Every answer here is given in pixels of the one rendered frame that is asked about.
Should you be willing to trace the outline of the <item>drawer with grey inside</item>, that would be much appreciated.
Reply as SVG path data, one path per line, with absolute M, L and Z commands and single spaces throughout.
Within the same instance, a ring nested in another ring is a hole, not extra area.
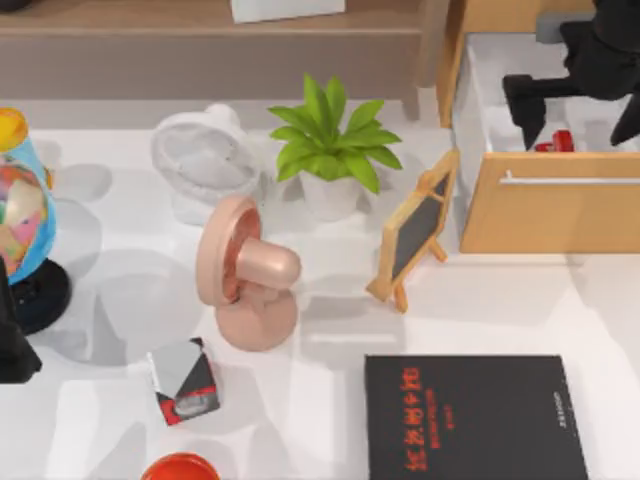
M 556 78 L 566 74 L 566 47 L 542 44 L 533 34 L 473 33 L 467 36 L 458 84 L 456 115 L 479 115 L 477 132 L 484 134 L 490 151 L 522 151 L 522 130 L 511 117 L 502 87 L 507 74 L 528 74 L 534 78 Z M 595 152 L 640 153 L 640 135 L 616 147 L 610 135 L 628 100 L 615 102 L 590 98 L 549 99 L 546 124 L 538 137 L 547 142 L 560 129 L 571 132 L 575 149 Z

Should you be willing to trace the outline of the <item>red seal stamp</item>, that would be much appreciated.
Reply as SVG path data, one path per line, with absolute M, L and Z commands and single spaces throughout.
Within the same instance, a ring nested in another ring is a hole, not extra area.
M 574 152 L 575 144 L 573 135 L 569 130 L 561 129 L 553 133 L 549 142 L 541 142 L 535 145 L 536 152 Z

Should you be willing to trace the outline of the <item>pale grey rounded box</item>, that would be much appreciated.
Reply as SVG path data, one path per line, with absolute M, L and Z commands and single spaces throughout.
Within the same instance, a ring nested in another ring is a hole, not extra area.
M 536 18 L 535 38 L 540 44 L 560 44 L 563 37 L 560 27 L 573 19 L 572 15 L 564 12 L 542 12 Z

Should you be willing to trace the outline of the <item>pale wooden drawer front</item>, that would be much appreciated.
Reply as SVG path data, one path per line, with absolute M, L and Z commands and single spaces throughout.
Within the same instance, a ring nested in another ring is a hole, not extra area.
M 640 253 L 640 186 L 500 185 L 520 177 L 640 177 L 640 153 L 490 152 L 461 235 L 463 253 Z

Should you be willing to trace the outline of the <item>wooden framed blackboard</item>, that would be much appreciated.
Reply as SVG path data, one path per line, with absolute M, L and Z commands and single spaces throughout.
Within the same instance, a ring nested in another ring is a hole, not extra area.
M 378 269 L 366 290 L 396 311 L 408 310 L 404 281 L 427 254 L 444 262 L 438 237 L 444 230 L 459 167 L 459 150 L 450 149 L 418 178 L 416 186 L 384 224 Z

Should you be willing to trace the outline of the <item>green plant in white pot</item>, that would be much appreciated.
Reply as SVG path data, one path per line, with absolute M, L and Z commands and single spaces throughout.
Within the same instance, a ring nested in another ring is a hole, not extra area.
M 382 99 L 365 101 L 347 113 L 346 89 L 336 76 L 322 86 L 306 73 L 303 94 L 300 105 L 268 109 L 284 122 L 270 133 L 283 143 L 276 180 L 298 178 L 311 213 L 323 221 L 341 220 L 355 211 L 364 190 L 380 193 L 377 164 L 403 168 L 390 149 L 401 138 L 378 120 Z

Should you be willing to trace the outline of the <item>white box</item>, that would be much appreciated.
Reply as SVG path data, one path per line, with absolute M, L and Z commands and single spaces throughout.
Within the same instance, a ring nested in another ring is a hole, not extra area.
M 346 0 L 230 0 L 235 23 L 256 23 L 344 13 Z

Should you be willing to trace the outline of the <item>pink desk fan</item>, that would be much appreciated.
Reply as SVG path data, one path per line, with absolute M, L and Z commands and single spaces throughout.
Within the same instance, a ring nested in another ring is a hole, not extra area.
M 296 252 L 262 238 L 253 198 L 234 194 L 219 201 L 201 234 L 195 277 L 200 300 L 214 308 L 229 344 L 262 352 L 283 343 L 298 321 L 291 287 L 301 272 Z

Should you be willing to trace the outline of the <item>black book with red lettering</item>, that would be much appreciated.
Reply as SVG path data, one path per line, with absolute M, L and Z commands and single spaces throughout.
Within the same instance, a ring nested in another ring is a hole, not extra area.
M 369 480 L 590 480 L 558 355 L 368 355 Z

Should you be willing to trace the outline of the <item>brown wooden shelf unit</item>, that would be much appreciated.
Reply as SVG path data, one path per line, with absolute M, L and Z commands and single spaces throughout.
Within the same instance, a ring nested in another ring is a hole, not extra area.
M 450 0 L 238 24 L 229 0 L 32 0 L 0 13 L 0 100 L 297 99 L 303 76 L 402 102 L 434 84 Z

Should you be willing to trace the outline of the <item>white desk fan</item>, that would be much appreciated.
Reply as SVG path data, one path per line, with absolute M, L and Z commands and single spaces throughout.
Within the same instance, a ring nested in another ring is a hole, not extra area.
M 237 112 L 224 103 L 160 121 L 150 144 L 154 168 L 173 189 L 176 219 L 204 225 L 232 194 L 261 197 L 262 168 Z

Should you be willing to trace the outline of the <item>red black grey card box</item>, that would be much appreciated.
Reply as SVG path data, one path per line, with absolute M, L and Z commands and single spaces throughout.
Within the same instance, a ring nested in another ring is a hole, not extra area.
M 213 366 L 201 337 L 152 350 L 147 362 L 156 401 L 168 426 L 220 408 Z

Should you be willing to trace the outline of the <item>red round bowl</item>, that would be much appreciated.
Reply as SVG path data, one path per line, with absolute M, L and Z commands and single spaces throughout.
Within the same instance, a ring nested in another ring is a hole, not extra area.
M 202 456 L 189 452 L 165 455 L 151 464 L 140 480 L 221 480 Z

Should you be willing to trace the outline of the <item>colourful globe on black base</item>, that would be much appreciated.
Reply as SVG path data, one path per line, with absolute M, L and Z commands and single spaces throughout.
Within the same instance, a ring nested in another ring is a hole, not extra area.
M 57 232 L 51 190 L 25 116 L 0 107 L 0 288 L 11 295 L 26 335 L 50 327 L 71 299 L 68 273 L 49 258 Z

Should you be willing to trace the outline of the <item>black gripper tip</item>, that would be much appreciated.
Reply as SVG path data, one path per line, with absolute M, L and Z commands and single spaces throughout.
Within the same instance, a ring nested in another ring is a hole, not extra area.
M 41 359 L 17 323 L 6 266 L 0 255 L 0 384 L 24 384 L 41 369 Z

